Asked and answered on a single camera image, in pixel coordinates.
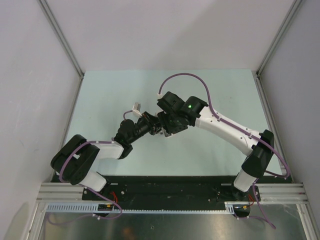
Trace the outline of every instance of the gray wall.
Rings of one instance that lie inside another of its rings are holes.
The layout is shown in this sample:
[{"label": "gray wall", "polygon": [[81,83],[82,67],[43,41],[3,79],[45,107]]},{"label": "gray wall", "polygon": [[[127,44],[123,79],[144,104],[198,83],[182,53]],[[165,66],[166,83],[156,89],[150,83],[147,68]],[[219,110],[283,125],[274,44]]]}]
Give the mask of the gray wall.
[{"label": "gray wall", "polygon": [[36,0],[0,2],[0,56],[0,239],[18,240],[51,173],[79,77]]},{"label": "gray wall", "polygon": [[307,0],[262,73],[281,142],[320,225],[320,1]]},{"label": "gray wall", "polygon": [[293,2],[47,1],[85,71],[257,69]]}]

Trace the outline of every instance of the light blue table surface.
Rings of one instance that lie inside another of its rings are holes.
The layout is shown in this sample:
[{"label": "light blue table surface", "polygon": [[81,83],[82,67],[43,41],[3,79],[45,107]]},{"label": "light blue table surface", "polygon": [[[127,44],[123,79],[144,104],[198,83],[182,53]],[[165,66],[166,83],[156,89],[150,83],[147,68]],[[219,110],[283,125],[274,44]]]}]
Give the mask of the light blue table surface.
[{"label": "light blue table surface", "polygon": [[[260,132],[268,128],[248,69],[87,71],[66,140],[81,134],[87,140],[109,141],[116,135],[123,113],[132,109],[135,102],[141,103],[141,112],[159,111],[157,93],[161,83],[182,72],[196,74],[206,82],[213,107],[219,113]],[[208,101],[201,82],[190,76],[169,80],[162,93],[167,91],[183,100],[196,96]],[[127,117],[137,121],[131,113]],[[97,160],[91,169],[103,175],[236,175],[246,158],[230,143],[191,126],[170,138],[146,134],[132,146],[133,151],[125,159]],[[268,170],[281,174],[275,156]]]}]

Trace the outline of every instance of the metal corner post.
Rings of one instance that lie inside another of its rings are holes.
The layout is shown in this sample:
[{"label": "metal corner post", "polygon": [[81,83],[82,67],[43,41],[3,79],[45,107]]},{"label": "metal corner post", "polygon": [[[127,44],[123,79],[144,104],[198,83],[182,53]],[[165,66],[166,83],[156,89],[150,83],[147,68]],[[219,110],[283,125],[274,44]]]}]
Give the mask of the metal corner post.
[{"label": "metal corner post", "polygon": [[281,40],[284,38],[286,32],[288,31],[290,25],[292,24],[295,16],[297,15],[298,11],[300,10],[300,8],[304,2],[305,2],[305,0],[294,0],[294,2],[292,3],[288,13],[286,14],[286,16],[285,16],[285,18],[284,18],[284,20],[278,30],[278,32],[275,35],[268,51],[266,52],[259,68],[256,71],[258,76],[260,76],[262,74],[262,72],[264,71],[267,63],[269,62],[269,60],[273,56],[273,54],[274,54],[275,50],[277,49]]},{"label": "metal corner post", "polygon": [[[283,150],[283,148],[281,146],[281,141],[279,139],[276,123],[275,123],[275,120],[274,120],[274,117],[273,117],[273,114],[272,114],[272,110],[271,110],[271,107],[269,105],[266,93],[265,93],[263,85],[262,85],[261,77],[258,76],[258,74],[256,72],[254,72],[254,71],[252,71],[252,75],[253,75],[253,79],[254,79],[254,82],[255,82],[255,85],[256,85],[260,100],[261,100],[262,108],[263,108],[263,111],[264,111],[264,115],[265,115],[268,127],[274,133],[275,147],[279,151],[281,156],[284,159],[286,159],[284,150]],[[283,167],[283,165],[281,163],[280,163],[280,167],[281,167],[282,174],[285,174],[286,170],[285,170],[285,168]],[[292,186],[292,187],[293,186],[298,186],[298,185],[299,184],[296,184],[296,183],[290,184],[290,186]],[[291,195],[290,199],[293,200],[293,199],[295,199],[295,197],[293,195]],[[298,210],[299,215],[300,215],[300,220],[301,220],[304,232],[305,232],[306,239],[308,239],[308,240],[320,239],[319,228],[317,226],[315,217],[314,217],[313,212],[311,210],[311,206],[309,204],[309,201],[307,202],[307,204],[297,203],[296,207],[297,207],[297,210]]]},{"label": "metal corner post", "polygon": [[65,38],[53,12],[51,11],[48,3],[46,0],[37,0],[46,19],[48,20],[49,24],[51,25],[54,33],[56,34],[59,42],[61,43],[62,48],[64,49],[66,55],[68,56],[68,58],[70,59],[74,69],[76,70],[76,72],[78,73],[79,77],[82,79],[84,76],[84,72],[81,70],[81,67],[70,47],[70,45],[68,44],[67,39]]}]

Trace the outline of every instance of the metal profile bar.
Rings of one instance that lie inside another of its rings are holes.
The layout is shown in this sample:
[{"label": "metal profile bar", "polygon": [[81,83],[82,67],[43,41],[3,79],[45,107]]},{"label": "metal profile bar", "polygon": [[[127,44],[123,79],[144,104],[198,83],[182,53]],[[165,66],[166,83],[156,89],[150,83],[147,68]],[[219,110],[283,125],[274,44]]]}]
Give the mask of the metal profile bar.
[{"label": "metal profile bar", "polygon": [[[267,96],[266,96],[266,92],[265,92],[265,90],[264,90],[264,88],[262,86],[260,78],[258,77],[258,75],[254,71],[252,72],[252,76],[253,76],[253,79],[254,79],[254,83],[255,83],[255,86],[256,86],[260,101],[261,101],[261,105],[262,105],[262,109],[263,109],[263,112],[264,112],[264,115],[265,115],[266,123],[268,124],[269,129],[274,134],[274,146],[275,146],[275,149],[277,149],[279,154],[286,160],[287,158],[286,158],[286,155],[285,155],[284,150],[283,150],[282,145],[281,145],[281,141],[280,141],[280,138],[279,138],[278,130],[277,130],[276,123],[275,123],[275,120],[274,120],[275,118],[274,118],[274,116],[272,114],[272,111],[271,111],[271,108],[270,108],[270,105],[269,105],[269,102],[268,102],[268,99],[267,99]],[[279,161],[279,164],[280,164],[281,172],[282,172],[283,175],[285,175],[286,174],[286,169],[285,169],[284,165],[281,163],[281,161],[280,160],[278,160],[278,161]]]},{"label": "metal profile bar", "polygon": [[272,40],[272,43],[271,43],[268,51],[266,52],[259,68],[257,69],[258,75],[261,75],[262,72],[264,71],[267,63],[269,62],[269,60],[273,56],[273,54],[274,54],[275,50],[277,49],[281,40],[284,38],[285,33],[287,32],[288,28],[292,24],[295,16],[297,15],[298,11],[300,10],[300,8],[304,2],[305,2],[305,0],[295,0],[292,3],[288,13],[286,14],[286,16],[285,16],[285,18],[284,18],[284,20],[278,30],[278,32],[276,33],[274,39]]},{"label": "metal profile bar", "polygon": [[41,227],[45,219],[47,203],[36,203],[33,217],[30,221],[30,227],[24,236],[24,240],[38,240],[41,232]]},{"label": "metal profile bar", "polygon": [[[70,125],[71,125],[71,120],[73,118],[73,115],[74,115],[74,112],[75,112],[75,109],[76,109],[76,104],[77,104],[77,101],[78,101],[78,98],[79,98],[82,82],[83,82],[83,77],[81,77],[80,80],[79,80],[79,83],[78,83],[78,86],[77,86],[77,89],[76,89],[76,93],[75,93],[74,99],[72,101],[71,110],[70,110],[69,115],[68,115],[68,120],[67,120],[66,127],[64,128],[63,137],[62,137],[61,143],[60,143],[60,148],[62,148],[64,146],[65,142],[66,142],[67,135],[68,135],[68,132],[69,132],[69,129],[70,129]],[[51,175],[50,175],[50,180],[54,177],[55,174],[56,174],[56,171],[52,169]]]},{"label": "metal profile bar", "polygon": [[297,205],[301,223],[307,240],[320,239],[320,232],[310,205]]},{"label": "metal profile bar", "polygon": [[66,40],[53,12],[51,11],[48,3],[46,0],[37,0],[44,15],[46,16],[46,19],[48,20],[49,24],[51,25],[54,33],[56,34],[59,42],[62,45],[62,48],[64,49],[65,53],[67,54],[68,58],[70,59],[74,69],[76,70],[76,72],[78,73],[78,75],[80,76],[80,78],[82,78],[84,76],[83,71],[81,70],[81,67],[73,53],[73,51],[71,50],[70,45],[68,44],[68,41]]},{"label": "metal profile bar", "polygon": [[[263,183],[257,184],[262,204],[308,204],[303,184]],[[82,200],[82,186],[69,183],[43,183],[37,202],[45,203],[88,203]],[[91,203],[106,203],[106,201],[90,201]],[[227,204],[247,204],[248,202],[227,202]]]},{"label": "metal profile bar", "polygon": [[[283,156],[283,158],[286,159],[284,150],[281,146],[281,141],[279,139],[279,134],[278,134],[277,127],[276,127],[276,124],[274,121],[274,116],[272,114],[265,90],[262,86],[262,82],[260,79],[261,76],[260,75],[258,76],[256,72],[252,72],[252,75],[254,78],[254,82],[255,82],[260,100],[261,100],[262,108],[263,108],[264,115],[267,120],[268,127],[274,133],[275,147],[279,151],[281,156]],[[285,170],[283,169],[283,167],[281,168],[281,170],[282,170],[282,174],[285,174]],[[291,178],[293,181],[295,181],[292,173],[291,173]],[[262,186],[266,186],[266,185],[265,184],[257,184],[257,186],[259,186],[259,190],[260,190]],[[306,204],[303,199],[300,199],[300,200],[295,199],[295,201],[296,201],[296,207],[299,212],[300,219],[301,219],[303,229],[304,229],[304,232],[305,232],[307,239],[308,240],[320,239],[319,228],[317,226],[317,222],[316,222],[315,217],[313,215],[313,212],[311,210],[310,204]],[[282,203],[283,204],[292,204],[294,202],[282,201]]]}]

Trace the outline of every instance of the aluminum frame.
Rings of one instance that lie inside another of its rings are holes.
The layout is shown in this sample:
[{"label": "aluminum frame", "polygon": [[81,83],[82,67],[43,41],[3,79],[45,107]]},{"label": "aluminum frame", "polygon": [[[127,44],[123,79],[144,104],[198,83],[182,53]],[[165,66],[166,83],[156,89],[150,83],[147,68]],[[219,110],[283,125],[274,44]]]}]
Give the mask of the aluminum frame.
[{"label": "aluminum frame", "polygon": [[[256,85],[256,89],[257,89],[259,97],[260,97],[260,101],[262,104],[262,108],[264,111],[264,115],[265,115],[268,127],[274,133],[275,148],[278,150],[280,155],[286,160],[286,155],[285,155],[284,150],[282,148],[281,140],[279,139],[277,126],[276,126],[276,123],[274,120],[275,118],[273,116],[273,113],[272,113],[271,107],[269,105],[264,87],[262,85],[260,75],[258,74],[258,72],[254,72],[254,71],[252,72],[252,75],[253,75],[253,79],[254,79],[254,82]],[[280,161],[279,161],[279,164],[281,167],[282,174],[285,174],[286,173],[285,167],[283,166],[283,164]],[[291,174],[291,178],[292,178],[293,182],[295,182],[294,175]],[[302,223],[306,238],[308,240],[320,239],[320,231],[319,231],[315,216],[311,210],[311,206],[309,204],[307,204],[307,205],[297,204],[296,207],[297,207],[299,215],[300,215],[301,223]]]},{"label": "aluminum frame", "polygon": [[[311,216],[310,204],[306,191],[302,183],[258,183],[261,204],[294,204],[297,205],[303,229],[308,240],[319,239],[319,232],[314,226]],[[24,240],[38,240],[45,213],[88,213],[94,211],[99,203],[106,201],[84,201],[82,200],[84,187],[71,185],[69,183],[43,183],[41,185],[36,206],[33,210],[32,221],[29,231]],[[232,204],[248,204],[247,202],[225,202],[225,210],[219,211],[145,211],[145,210],[126,210],[126,213],[134,214],[233,214]]]},{"label": "aluminum frame", "polygon": [[50,9],[50,6],[48,5],[46,0],[37,0],[46,19],[48,20],[49,24],[51,25],[56,37],[58,38],[59,42],[61,43],[61,46],[63,50],[65,51],[66,55],[70,59],[75,71],[78,73],[80,78],[83,78],[84,72],[82,71],[67,39],[65,38],[65,35],[63,34],[53,12]]},{"label": "aluminum frame", "polygon": [[296,17],[298,11],[300,10],[300,8],[304,2],[305,2],[305,0],[294,0],[294,2],[292,3],[288,13],[286,14],[286,16],[285,16],[285,18],[284,18],[284,20],[278,30],[278,32],[276,33],[274,39],[272,40],[272,43],[271,43],[268,51],[264,55],[263,60],[260,64],[259,68],[257,69],[258,75],[261,75],[262,72],[264,71],[267,63],[269,62],[269,60],[273,56],[273,54],[276,51],[281,40],[284,38],[286,32],[288,31],[289,27],[291,26],[294,18]]}]

